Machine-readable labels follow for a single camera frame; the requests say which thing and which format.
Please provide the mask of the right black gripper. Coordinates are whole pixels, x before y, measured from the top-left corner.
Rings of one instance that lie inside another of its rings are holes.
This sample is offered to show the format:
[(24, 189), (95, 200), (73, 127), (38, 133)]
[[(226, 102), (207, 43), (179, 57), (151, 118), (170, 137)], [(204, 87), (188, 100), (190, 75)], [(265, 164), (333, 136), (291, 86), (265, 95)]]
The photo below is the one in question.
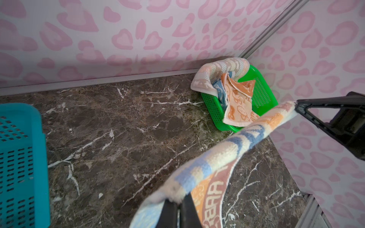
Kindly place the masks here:
[(342, 144), (356, 158), (365, 159), (365, 95), (298, 100), (295, 111)]

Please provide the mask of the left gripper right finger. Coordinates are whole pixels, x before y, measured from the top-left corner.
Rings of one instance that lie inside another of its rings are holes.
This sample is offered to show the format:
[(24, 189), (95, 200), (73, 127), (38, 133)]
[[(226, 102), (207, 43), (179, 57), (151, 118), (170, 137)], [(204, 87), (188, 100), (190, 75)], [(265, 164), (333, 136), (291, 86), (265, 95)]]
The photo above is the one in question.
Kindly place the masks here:
[(186, 195), (180, 205), (180, 227), (181, 228), (202, 228), (198, 217), (192, 195)]

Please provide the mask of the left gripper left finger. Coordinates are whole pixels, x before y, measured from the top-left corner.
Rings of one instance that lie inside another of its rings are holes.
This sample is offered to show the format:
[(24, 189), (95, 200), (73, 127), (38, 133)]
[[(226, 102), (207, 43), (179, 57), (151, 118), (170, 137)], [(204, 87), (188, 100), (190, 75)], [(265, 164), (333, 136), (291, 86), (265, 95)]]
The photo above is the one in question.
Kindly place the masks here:
[(156, 228), (177, 228), (178, 204), (168, 199), (163, 204), (163, 209), (156, 225)]

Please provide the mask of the cream rabbit lettered towel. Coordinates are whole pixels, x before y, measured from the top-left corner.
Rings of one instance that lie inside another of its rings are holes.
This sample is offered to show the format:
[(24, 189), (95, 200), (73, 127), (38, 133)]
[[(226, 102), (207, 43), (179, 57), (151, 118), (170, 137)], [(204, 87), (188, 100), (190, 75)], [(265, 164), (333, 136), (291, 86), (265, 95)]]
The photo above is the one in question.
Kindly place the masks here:
[(296, 102), (282, 103), (239, 132), (219, 142), (210, 150), (179, 167), (163, 185), (148, 196), (135, 213), (131, 228), (156, 228), (165, 200), (178, 204), (180, 228), (180, 205), (186, 195), (209, 176), (239, 160), (246, 152), (265, 139), (276, 128), (291, 120), (297, 112)]

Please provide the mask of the orange bear pattern towel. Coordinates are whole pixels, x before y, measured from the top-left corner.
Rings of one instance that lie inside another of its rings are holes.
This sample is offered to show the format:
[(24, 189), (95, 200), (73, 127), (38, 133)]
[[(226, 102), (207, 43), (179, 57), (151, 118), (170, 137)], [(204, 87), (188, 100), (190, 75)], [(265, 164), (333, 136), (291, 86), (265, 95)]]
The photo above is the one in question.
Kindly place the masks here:
[(227, 97), (227, 108), (223, 123), (235, 127), (246, 127), (258, 119), (252, 109), (252, 96), (255, 80), (237, 82), (230, 78), (229, 73), (221, 76), (221, 81)]

